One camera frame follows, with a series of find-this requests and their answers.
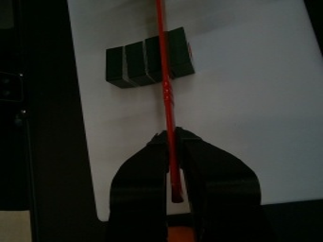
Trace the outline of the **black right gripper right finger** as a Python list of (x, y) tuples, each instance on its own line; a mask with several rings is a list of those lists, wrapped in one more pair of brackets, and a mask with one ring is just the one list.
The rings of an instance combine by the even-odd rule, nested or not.
[(275, 242), (253, 169), (183, 128), (177, 142), (197, 242)]

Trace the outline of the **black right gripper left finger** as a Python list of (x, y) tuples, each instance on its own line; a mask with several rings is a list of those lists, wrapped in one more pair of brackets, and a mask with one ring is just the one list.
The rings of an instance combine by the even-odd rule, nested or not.
[(110, 187), (107, 242), (167, 242), (167, 132), (126, 160)]

